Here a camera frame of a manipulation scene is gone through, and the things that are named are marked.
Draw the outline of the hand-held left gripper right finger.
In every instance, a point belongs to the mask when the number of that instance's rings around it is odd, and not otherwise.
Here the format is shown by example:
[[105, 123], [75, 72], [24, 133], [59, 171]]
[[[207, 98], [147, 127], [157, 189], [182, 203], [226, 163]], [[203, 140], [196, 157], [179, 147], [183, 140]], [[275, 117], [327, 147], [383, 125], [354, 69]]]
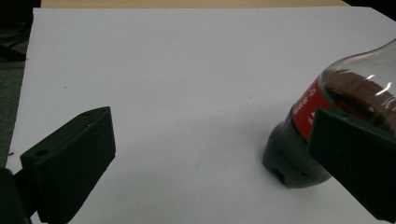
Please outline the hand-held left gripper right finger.
[[319, 108], [308, 153], [378, 220], [396, 223], [396, 136]]

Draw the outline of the cola bottle with red label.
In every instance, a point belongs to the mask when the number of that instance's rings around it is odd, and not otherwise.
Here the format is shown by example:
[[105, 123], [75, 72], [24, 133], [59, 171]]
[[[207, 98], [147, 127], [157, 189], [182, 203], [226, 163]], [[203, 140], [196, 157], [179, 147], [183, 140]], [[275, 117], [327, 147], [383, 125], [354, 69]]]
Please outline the cola bottle with red label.
[[347, 112], [396, 135], [396, 38], [329, 65], [272, 130], [262, 163], [279, 173], [288, 188], [307, 188], [331, 178], [307, 152], [319, 107]]

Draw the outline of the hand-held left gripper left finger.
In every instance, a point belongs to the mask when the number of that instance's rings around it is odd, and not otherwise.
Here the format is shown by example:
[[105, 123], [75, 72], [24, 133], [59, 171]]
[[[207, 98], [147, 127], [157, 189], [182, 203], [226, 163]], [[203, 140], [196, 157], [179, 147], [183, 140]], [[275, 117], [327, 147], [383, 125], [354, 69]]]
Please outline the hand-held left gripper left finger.
[[79, 114], [21, 154], [16, 174], [27, 216], [67, 224], [115, 158], [108, 106]]

